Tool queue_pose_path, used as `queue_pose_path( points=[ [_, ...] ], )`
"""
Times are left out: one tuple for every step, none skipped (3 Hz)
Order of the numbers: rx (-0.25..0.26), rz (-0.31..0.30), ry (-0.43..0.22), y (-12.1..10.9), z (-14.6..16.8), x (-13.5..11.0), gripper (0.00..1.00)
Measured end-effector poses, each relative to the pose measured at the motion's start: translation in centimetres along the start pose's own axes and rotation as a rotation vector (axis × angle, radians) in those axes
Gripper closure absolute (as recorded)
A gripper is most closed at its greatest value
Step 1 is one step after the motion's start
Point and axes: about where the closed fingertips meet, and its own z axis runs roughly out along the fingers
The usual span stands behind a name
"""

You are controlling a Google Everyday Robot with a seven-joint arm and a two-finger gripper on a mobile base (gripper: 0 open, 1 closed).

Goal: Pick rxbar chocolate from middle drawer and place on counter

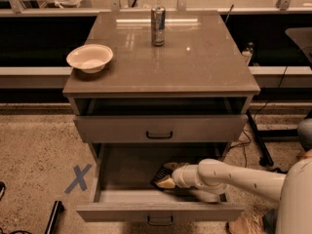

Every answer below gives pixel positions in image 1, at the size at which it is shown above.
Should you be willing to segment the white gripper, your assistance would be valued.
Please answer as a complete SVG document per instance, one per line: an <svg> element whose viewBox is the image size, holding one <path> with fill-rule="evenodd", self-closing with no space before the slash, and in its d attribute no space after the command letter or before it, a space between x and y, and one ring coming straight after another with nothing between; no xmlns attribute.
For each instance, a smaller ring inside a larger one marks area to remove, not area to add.
<svg viewBox="0 0 312 234"><path fill-rule="evenodd" d="M187 163L169 162L163 165L168 171L173 171L172 176L166 175L157 180L155 184L161 189L190 188L197 185L197 166Z"/></svg>

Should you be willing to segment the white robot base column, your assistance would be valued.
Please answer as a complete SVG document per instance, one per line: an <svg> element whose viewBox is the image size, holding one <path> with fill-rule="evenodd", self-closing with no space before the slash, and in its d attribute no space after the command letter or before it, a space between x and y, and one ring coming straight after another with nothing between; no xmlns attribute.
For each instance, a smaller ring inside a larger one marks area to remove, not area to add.
<svg viewBox="0 0 312 234"><path fill-rule="evenodd" d="M283 184L275 234L312 234L312 159L291 167Z"/></svg>

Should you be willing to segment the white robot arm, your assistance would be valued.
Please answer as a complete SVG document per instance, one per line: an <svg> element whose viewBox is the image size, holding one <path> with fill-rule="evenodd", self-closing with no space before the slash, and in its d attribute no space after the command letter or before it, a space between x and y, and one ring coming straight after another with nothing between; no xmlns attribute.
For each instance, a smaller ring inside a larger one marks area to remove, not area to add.
<svg viewBox="0 0 312 234"><path fill-rule="evenodd" d="M279 201L286 176L204 159L197 165L170 162L164 164L152 183L160 189L191 188L214 195L223 194L228 185L264 198Z"/></svg>

